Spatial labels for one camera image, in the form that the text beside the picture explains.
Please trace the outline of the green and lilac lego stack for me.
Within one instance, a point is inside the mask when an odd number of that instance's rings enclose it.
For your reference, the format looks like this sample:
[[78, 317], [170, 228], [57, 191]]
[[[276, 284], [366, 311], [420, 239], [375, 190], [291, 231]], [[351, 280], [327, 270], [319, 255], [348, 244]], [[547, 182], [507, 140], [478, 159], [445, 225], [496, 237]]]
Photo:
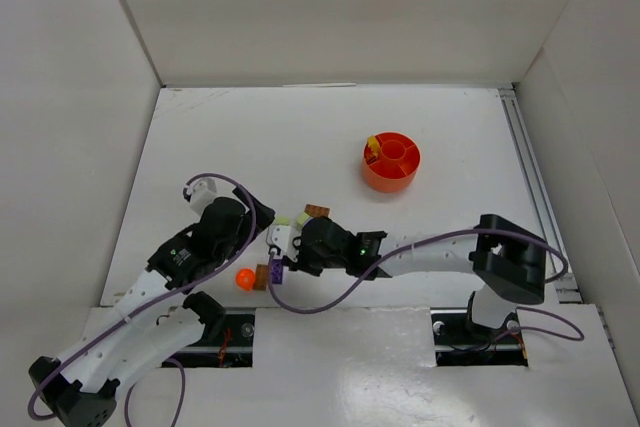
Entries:
[[298, 226], [303, 227], [310, 219], [311, 216], [309, 214], [302, 212], [296, 217], [295, 221]]

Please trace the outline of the yellow lego brick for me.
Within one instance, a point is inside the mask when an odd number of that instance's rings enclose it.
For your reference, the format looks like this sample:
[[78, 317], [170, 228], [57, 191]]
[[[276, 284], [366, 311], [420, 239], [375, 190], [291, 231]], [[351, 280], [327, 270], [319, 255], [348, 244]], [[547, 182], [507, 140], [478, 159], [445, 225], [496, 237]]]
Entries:
[[365, 148], [365, 158], [367, 161], [370, 158], [377, 158], [379, 156], [380, 144], [376, 136], [370, 136], [367, 139], [367, 146]]

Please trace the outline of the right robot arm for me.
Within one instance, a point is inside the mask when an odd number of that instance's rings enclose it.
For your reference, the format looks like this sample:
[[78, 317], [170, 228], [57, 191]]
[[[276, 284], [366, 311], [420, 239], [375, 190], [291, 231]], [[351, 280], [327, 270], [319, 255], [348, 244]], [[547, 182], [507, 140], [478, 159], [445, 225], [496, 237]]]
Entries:
[[473, 275], [483, 285], [470, 295], [468, 322], [497, 330], [518, 305], [544, 302], [544, 246], [542, 238], [495, 214], [483, 214], [471, 229], [431, 239], [398, 238], [384, 231], [352, 233], [319, 217], [293, 235], [289, 265], [315, 277], [340, 269], [361, 281], [415, 273]]

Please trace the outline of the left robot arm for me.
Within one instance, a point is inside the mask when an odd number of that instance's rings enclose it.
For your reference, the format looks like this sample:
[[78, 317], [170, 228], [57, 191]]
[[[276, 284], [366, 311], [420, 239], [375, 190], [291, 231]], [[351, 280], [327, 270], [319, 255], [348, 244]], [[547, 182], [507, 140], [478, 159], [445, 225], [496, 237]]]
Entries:
[[31, 365], [34, 399], [63, 425], [104, 425], [148, 371], [222, 330], [225, 308], [198, 287], [235, 261], [276, 214], [242, 187], [225, 197], [203, 186], [186, 198], [198, 222], [156, 250], [99, 332]]

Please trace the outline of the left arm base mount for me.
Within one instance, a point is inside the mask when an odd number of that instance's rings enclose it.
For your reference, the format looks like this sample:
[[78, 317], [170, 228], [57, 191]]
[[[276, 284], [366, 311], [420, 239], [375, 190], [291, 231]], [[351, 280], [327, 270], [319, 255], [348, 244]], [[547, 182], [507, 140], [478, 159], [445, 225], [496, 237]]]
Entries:
[[228, 310], [219, 330], [207, 326], [200, 340], [170, 357], [185, 368], [251, 368], [255, 313], [255, 309]]

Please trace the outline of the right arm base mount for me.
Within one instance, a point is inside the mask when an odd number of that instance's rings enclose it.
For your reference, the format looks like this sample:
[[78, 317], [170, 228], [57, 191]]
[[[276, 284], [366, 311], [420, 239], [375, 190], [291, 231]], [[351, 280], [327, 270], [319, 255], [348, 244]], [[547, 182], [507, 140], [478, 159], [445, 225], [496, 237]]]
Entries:
[[476, 326], [465, 309], [435, 309], [430, 313], [438, 367], [482, 367], [528, 365], [519, 334]]

